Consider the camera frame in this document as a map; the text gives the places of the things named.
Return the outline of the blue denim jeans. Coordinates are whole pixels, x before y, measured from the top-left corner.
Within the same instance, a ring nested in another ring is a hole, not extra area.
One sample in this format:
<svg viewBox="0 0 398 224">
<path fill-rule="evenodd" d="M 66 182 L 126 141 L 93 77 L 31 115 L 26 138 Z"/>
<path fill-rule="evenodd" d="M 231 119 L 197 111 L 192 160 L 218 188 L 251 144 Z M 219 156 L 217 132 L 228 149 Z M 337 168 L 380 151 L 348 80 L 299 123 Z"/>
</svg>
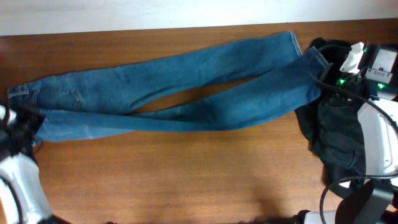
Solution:
<svg viewBox="0 0 398 224">
<path fill-rule="evenodd" d="M 248 39 L 132 65 L 51 76 L 10 88 L 12 107 L 28 103 L 46 118 L 38 137 L 51 142 L 131 131 L 222 131 L 279 118 L 320 96 L 315 78 L 328 62 L 302 52 L 293 32 Z M 241 84 L 166 110 L 138 113 L 156 99 L 197 87 Z"/>
</svg>

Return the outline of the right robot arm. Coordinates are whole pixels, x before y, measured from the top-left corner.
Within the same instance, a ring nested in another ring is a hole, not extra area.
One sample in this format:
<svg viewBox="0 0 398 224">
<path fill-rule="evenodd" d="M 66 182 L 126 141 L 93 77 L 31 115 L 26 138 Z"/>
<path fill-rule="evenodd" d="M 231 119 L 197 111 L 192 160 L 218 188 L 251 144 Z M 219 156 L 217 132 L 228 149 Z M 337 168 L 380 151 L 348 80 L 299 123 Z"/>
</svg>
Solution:
<svg viewBox="0 0 398 224">
<path fill-rule="evenodd" d="M 298 119 L 341 202 L 294 223 L 396 223 L 397 46 L 318 39 L 308 52 L 305 76 L 321 95 Z"/>
</svg>

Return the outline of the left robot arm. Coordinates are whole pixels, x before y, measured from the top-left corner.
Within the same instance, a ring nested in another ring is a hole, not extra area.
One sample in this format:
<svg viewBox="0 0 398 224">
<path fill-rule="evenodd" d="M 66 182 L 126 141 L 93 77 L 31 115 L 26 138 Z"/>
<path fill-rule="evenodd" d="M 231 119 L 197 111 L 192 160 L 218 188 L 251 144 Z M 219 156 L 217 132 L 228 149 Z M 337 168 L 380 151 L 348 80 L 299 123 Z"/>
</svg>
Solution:
<svg viewBox="0 0 398 224">
<path fill-rule="evenodd" d="M 1 204 L 7 224 L 62 224 L 40 183 L 34 154 L 36 132 L 45 116 L 1 101 Z"/>
</svg>

